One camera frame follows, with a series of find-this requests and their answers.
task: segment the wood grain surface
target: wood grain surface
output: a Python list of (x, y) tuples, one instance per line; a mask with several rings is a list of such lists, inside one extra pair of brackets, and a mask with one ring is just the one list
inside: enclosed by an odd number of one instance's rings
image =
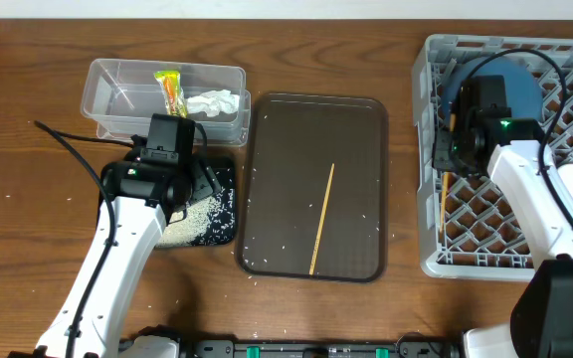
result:
[[(240, 66), (253, 100), (268, 91), (367, 96), (390, 120), (388, 268), (379, 280), (249, 279), (233, 244), (154, 252), (125, 336), (167, 323), (194, 337), (375, 341), (419, 330), (457, 338), (507, 320), (523, 284), (435, 279), (419, 267), (411, 67), (435, 33), (573, 38), (573, 22), (0, 20), (0, 357), (34, 347), (95, 231), (94, 183), (31, 121), (95, 135), (79, 107), (97, 58)], [(96, 170), (123, 154), (76, 148)], [(235, 154), (242, 167), (244, 149)]]

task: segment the white background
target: white background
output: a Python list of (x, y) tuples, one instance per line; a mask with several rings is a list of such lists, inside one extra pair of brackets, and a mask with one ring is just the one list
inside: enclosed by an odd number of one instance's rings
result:
[(0, 0), (0, 18), (573, 20), (573, 0)]

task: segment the white tissue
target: white tissue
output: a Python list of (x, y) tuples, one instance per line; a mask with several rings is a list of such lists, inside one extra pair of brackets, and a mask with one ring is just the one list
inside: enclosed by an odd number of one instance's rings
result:
[(240, 96), (231, 94), (230, 90), (210, 90), (187, 98), (187, 112), (189, 114), (205, 112), (208, 117), (214, 117), (220, 112), (227, 114), (238, 111)]

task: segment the gray plastic crate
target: gray plastic crate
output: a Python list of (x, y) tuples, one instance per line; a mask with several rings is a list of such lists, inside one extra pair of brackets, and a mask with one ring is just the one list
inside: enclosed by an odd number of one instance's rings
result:
[[(556, 164), (573, 163), (573, 40), (433, 35), (413, 66), (413, 121), (419, 134), (420, 184), (417, 191), (420, 260), (427, 275), (528, 281), (531, 256), (509, 205), (487, 178), (451, 177), (446, 229), (440, 235), (442, 178), (432, 167), (435, 130), (443, 126), (441, 84), (458, 66), (513, 48), (535, 49), (563, 70), (569, 98), (550, 146)], [(526, 66), (544, 92), (544, 129), (558, 110), (560, 84), (542, 59), (526, 53), (507, 56)]]

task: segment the candy wrapper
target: candy wrapper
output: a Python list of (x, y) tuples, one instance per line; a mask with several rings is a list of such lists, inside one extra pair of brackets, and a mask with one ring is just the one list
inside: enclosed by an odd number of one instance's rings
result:
[(167, 114), (180, 115), (183, 118), (187, 118), (187, 103), (185, 102), (183, 88), (180, 86), (180, 72), (159, 71), (154, 73), (154, 78), (165, 93)]

